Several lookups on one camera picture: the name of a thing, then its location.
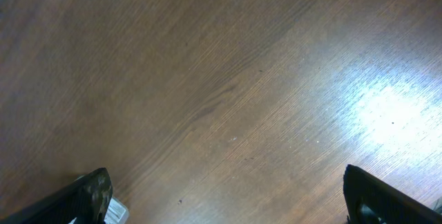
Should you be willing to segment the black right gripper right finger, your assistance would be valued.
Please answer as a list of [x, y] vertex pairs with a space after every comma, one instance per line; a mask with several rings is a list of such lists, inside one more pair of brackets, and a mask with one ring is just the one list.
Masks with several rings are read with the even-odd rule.
[[441, 223], [441, 201], [427, 207], [354, 165], [346, 166], [347, 223]]

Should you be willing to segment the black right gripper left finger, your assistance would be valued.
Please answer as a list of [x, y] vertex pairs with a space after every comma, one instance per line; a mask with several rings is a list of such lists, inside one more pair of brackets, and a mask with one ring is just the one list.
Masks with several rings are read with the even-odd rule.
[[112, 196], [111, 178], [102, 167], [9, 215], [1, 224], [104, 224]]

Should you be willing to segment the white label sticker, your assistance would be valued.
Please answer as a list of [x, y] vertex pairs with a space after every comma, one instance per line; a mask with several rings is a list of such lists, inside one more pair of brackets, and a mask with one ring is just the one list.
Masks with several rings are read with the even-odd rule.
[[104, 204], [98, 205], [98, 214], [105, 224], [126, 224], [129, 218], [128, 208], [116, 197], [105, 198]]

